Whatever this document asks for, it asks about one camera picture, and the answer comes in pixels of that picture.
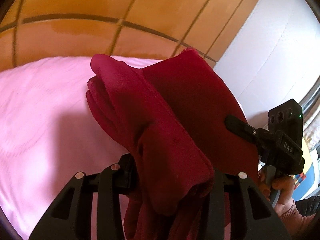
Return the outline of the person's right hand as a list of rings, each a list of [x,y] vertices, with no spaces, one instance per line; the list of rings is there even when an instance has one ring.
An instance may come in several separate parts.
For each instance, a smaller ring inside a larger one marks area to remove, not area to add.
[[[280,191],[278,201],[274,207],[276,214],[293,239],[303,236],[316,215],[302,216],[299,213],[296,203],[292,198],[295,188],[293,178],[291,176],[284,176],[275,179],[272,185],[268,186],[265,184],[265,172],[263,169],[260,169],[258,171],[258,188],[268,201],[270,201],[271,188]]]

